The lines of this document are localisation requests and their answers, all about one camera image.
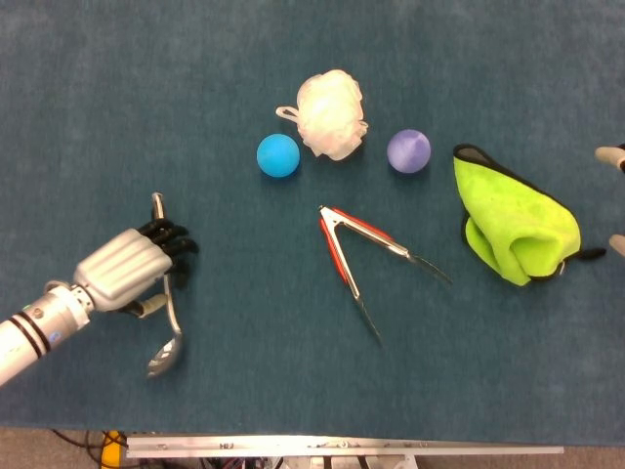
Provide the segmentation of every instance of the cable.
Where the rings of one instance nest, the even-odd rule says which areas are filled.
[[[226,463],[226,465],[224,466],[224,469],[234,469],[235,467],[237,468],[238,466],[240,466],[243,462],[245,461],[245,459],[240,458],[240,457],[236,457],[231,459],[230,461],[228,461]]]
[[[102,445],[91,445],[91,444],[88,444],[87,446],[85,446],[84,444],[82,444],[80,442],[72,440],[70,437],[64,435],[59,430],[50,429],[50,431],[52,433],[54,433],[57,437],[59,437],[61,440],[63,440],[64,442],[69,443],[70,445],[73,445],[73,446],[78,447],[78,448],[83,448],[83,449],[86,449],[86,448],[99,448],[99,447],[102,446]],[[112,443],[113,443],[113,441],[105,444],[105,446],[107,447],[108,445],[110,445]]]
[[[163,466],[163,469],[188,469],[187,466],[183,466],[178,462],[168,461],[167,459],[158,460]]]
[[[218,469],[228,469],[228,466],[230,466],[234,461],[236,460],[235,457],[229,457],[228,459],[225,458],[218,458],[217,459],[217,468]]]
[[[117,443],[118,445],[120,445],[121,447],[128,447],[128,444],[126,443],[127,437],[123,432],[117,432],[119,434],[118,437],[113,437],[110,432],[104,432],[102,431],[103,435],[104,435],[104,441],[110,441],[109,445],[112,443]]]
[[[222,469],[231,469],[234,462],[236,462],[236,457],[230,458],[225,464],[222,465]]]

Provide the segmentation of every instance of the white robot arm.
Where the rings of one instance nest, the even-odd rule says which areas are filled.
[[[625,144],[618,147],[599,147],[595,150],[595,156],[599,161],[611,164],[625,173]],[[609,239],[609,245],[625,257],[625,235],[613,234]]]
[[[134,300],[183,264],[176,256],[197,252],[194,241],[178,238],[186,234],[168,220],[153,220],[119,234],[80,262],[73,285],[49,282],[44,296],[0,323],[0,386],[87,325],[93,311],[129,304],[141,308]]]

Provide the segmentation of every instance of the red tong handle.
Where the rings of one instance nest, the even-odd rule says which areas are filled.
[[[393,241],[393,239],[388,234],[384,233],[382,230],[380,230],[378,228],[375,228],[375,227],[369,225],[368,223],[363,222],[362,220],[358,220],[356,217],[353,217],[352,215],[348,215],[343,210],[339,210],[338,208],[332,208],[332,210],[334,210],[336,213],[339,213],[339,214],[343,215],[345,218],[349,218],[350,220],[352,220],[353,222],[358,223],[359,225],[363,225],[366,229],[371,230],[376,235],[379,235],[381,237],[385,237],[389,241]]]
[[[328,227],[323,222],[323,219],[319,219],[319,224],[321,225],[321,230],[325,234],[325,239],[328,241],[328,248],[330,249],[330,255],[332,256],[332,260],[334,261],[334,266],[336,270],[339,272],[339,276],[343,279],[345,283],[348,282],[348,276],[345,274],[343,270],[343,266],[341,265],[341,261],[339,260],[339,253],[336,252],[336,247],[332,242],[332,238],[330,237],[330,232],[328,231]]]

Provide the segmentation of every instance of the metal spoon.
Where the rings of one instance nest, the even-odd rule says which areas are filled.
[[[163,194],[155,192],[152,194],[152,216],[153,218],[165,218],[165,208],[163,207]],[[176,309],[174,298],[172,297],[171,280],[169,275],[163,278],[163,289],[167,296],[167,318],[174,331],[174,338],[167,342],[162,349],[147,364],[147,377],[153,378],[163,374],[178,360],[183,349],[183,331],[180,329],[176,319]]]

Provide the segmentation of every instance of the green cloth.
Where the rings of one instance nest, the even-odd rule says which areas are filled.
[[[501,277],[523,286],[553,275],[579,252],[581,234],[573,214],[483,150],[456,147],[454,171],[468,212],[463,236]]]

